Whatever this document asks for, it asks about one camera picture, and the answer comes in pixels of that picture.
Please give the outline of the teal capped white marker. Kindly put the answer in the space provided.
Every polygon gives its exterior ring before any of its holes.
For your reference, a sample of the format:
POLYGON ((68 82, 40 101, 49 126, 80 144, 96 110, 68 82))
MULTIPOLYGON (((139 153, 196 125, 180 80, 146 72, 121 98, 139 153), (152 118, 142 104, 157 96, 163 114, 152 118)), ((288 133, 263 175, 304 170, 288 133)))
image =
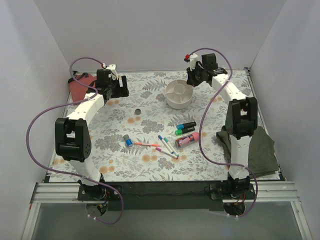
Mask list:
POLYGON ((167 137, 164 137, 164 141, 167 143, 167 145, 169 146, 171 152, 173 154, 175 154, 177 157, 179 157, 180 155, 178 154, 178 152, 174 149, 174 147, 171 145, 171 143, 169 142, 167 137))

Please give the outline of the blue capped black highlighter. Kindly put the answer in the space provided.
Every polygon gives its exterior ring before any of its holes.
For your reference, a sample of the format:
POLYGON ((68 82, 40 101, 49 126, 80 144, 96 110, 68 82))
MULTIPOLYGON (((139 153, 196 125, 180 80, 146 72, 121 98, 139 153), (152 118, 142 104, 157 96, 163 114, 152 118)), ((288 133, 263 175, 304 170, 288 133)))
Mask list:
POLYGON ((182 124, 178 124, 176 126, 176 128, 178 130, 182 130, 182 129, 186 129, 186 128, 191 128, 191 127, 195 127, 197 125, 197 123, 195 121, 192 122, 187 122, 187 123, 182 123, 182 124))

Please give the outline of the white divided round container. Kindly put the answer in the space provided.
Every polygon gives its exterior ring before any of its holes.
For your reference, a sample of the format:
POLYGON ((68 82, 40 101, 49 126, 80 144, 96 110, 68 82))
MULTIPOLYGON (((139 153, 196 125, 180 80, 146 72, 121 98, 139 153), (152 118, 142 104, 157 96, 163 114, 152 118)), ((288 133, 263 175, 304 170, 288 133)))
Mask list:
POLYGON ((166 86, 164 95, 170 107, 181 110, 189 106, 193 96, 193 87, 185 80, 173 80, 166 86))

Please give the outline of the blue grey glue stick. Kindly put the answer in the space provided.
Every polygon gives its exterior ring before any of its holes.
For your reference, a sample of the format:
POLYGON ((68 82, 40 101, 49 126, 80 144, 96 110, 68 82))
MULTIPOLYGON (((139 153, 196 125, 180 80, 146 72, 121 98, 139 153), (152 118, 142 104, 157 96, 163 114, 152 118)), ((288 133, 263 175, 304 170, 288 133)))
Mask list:
POLYGON ((123 136, 123 139, 124 139, 124 142, 126 144, 127 147, 132 147, 133 146, 133 142, 132 140, 130 139, 129 135, 126 134, 123 136))

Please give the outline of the pink capped white marker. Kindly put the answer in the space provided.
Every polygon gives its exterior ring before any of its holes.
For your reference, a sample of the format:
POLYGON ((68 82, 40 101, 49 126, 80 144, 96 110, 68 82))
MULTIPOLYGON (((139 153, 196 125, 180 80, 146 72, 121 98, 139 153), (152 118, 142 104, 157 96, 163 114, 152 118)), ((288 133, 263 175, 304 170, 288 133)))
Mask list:
POLYGON ((176 155, 174 155, 174 154, 172 154, 172 153, 169 153, 169 152, 167 152, 167 151, 164 151, 164 150, 162 150, 162 149, 159 148, 159 147, 156 147, 155 150, 158 151, 158 152, 160 152, 160 153, 162 153, 162 154, 165 154, 166 156, 169 156, 169 157, 171 157, 171 158, 173 158, 173 159, 178 159, 178 158, 179 158, 178 156, 176 156, 176 155))

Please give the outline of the green capped black highlighter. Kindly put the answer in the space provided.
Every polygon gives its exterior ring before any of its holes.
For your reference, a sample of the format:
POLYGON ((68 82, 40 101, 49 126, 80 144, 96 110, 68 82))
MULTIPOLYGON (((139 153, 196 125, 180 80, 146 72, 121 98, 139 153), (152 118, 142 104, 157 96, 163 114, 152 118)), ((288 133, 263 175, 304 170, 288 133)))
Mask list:
POLYGON ((176 131, 175 131, 175 135, 176 136, 180 136, 180 135, 183 135, 183 134, 186 134, 186 133, 190 133, 190 132, 192 132, 192 131, 194 131, 195 130, 195 127, 194 126, 192 126, 192 127, 186 127, 186 128, 182 128, 182 129, 177 129, 176 131))

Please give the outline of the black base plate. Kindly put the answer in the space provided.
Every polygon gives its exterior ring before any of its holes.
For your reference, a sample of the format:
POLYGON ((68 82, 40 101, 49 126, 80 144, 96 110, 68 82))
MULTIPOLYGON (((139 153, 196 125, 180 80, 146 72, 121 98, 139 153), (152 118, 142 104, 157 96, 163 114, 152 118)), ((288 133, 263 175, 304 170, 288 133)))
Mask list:
POLYGON ((254 186, 232 189, 224 181, 136 181, 109 182, 101 185, 80 185, 77 199, 87 203, 108 200, 109 211, 125 210, 223 210, 223 201, 255 197, 254 186))

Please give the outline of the blue capped white marker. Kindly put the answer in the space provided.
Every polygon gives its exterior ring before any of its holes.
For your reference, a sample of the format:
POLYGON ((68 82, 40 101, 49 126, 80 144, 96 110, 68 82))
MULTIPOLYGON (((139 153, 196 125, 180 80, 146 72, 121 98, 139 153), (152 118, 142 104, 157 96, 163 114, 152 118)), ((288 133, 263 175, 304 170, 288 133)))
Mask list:
POLYGON ((166 149, 171 153, 174 154, 174 151, 169 147, 169 145, 167 144, 167 142, 164 140, 164 138, 161 135, 158 135, 158 138, 160 139, 160 141, 163 143, 163 145, 166 147, 166 149))

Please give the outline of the aluminium front rail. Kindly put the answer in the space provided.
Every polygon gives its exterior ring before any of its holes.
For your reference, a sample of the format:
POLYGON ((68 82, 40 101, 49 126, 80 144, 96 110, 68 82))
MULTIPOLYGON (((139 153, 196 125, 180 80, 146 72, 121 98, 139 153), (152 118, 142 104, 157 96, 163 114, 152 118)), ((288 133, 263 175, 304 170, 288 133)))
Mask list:
POLYGON ((233 206, 209 193, 209 182, 119 182, 100 219, 97 201, 77 183, 38 183, 24 240, 310 240, 300 197, 291 181, 262 181, 233 206), (236 217, 236 209, 245 216, 236 217))

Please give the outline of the pink transparent pencil case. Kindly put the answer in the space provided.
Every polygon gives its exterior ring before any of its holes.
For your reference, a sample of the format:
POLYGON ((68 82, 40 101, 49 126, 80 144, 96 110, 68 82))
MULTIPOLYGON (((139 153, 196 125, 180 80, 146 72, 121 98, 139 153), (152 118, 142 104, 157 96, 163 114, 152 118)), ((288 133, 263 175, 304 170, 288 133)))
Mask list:
POLYGON ((177 138, 175 140, 175 146, 178 149, 184 148, 189 144, 197 142, 198 140, 199 140, 199 133, 198 132, 194 132, 194 133, 189 134, 187 136, 177 138))

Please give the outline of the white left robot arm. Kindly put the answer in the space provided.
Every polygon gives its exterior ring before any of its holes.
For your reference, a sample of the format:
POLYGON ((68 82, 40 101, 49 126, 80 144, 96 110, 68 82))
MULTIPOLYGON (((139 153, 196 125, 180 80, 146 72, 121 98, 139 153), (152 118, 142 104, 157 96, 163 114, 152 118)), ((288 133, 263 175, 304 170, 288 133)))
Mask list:
POLYGON ((106 196, 106 187, 99 183, 102 175, 92 160, 88 159, 92 150, 89 124, 96 113, 112 98, 128 97, 129 90, 126 76, 119 76, 116 65, 108 65, 96 71, 96 81, 89 85, 84 102, 65 118, 55 121, 55 151, 68 161, 82 178, 81 182, 89 188, 89 194, 95 200, 106 196))

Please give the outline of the orange pen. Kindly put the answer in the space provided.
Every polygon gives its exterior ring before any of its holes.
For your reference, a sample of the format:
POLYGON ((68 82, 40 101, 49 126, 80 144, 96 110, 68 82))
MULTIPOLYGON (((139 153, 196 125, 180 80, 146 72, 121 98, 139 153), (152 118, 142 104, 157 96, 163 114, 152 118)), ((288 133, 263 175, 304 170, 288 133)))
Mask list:
POLYGON ((147 147, 160 147, 160 144, 155 144, 155 143, 143 143, 143 142, 135 142, 134 145, 137 146, 147 146, 147 147))

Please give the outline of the olive green folded cloth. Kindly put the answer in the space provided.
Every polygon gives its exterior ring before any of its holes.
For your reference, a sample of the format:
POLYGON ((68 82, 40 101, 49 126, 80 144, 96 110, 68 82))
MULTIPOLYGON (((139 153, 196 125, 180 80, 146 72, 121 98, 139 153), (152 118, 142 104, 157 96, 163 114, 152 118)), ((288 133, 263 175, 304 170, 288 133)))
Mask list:
MULTIPOLYGON (((231 140, 226 128, 216 133, 219 144, 222 145, 224 157, 231 162, 231 140)), ((248 152, 248 167, 255 176, 264 177, 275 174, 279 170, 275 156, 274 140, 266 133, 262 126, 258 126, 251 138, 248 152)))

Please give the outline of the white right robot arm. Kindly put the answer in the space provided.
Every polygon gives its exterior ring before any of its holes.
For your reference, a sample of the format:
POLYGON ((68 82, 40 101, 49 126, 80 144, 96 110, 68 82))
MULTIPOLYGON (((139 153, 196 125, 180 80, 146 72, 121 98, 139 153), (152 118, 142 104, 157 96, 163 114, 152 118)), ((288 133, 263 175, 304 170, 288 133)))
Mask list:
POLYGON ((188 85, 197 87, 208 83, 228 104, 224 124, 231 142, 228 173, 233 180, 247 179, 250 175, 250 142, 258 126, 257 99, 246 96, 231 82, 232 73, 218 67, 214 53, 201 57, 195 53, 187 54, 184 61, 189 63, 186 69, 188 85))

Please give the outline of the red folded cloth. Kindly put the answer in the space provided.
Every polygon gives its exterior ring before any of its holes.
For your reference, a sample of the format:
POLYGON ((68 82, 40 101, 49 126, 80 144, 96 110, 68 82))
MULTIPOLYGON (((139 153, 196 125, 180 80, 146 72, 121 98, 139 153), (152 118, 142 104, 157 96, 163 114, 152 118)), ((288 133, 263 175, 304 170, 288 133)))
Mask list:
MULTIPOLYGON (((82 74, 76 75, 75 78, 82 84, 86 86, 95 86, 95 81, 97 79, 96 76, 93 76, 92 74, 89 74, 87 72, 84 72, 82 74)), ((85 98, 85 95, 87 93, 88 87, 85 87, 76 81, 74 81, 73 78, 70 78, 68 80, 68 86, 69 91, 71 94, 71 98, 73 102, 81 101, 85 98)))

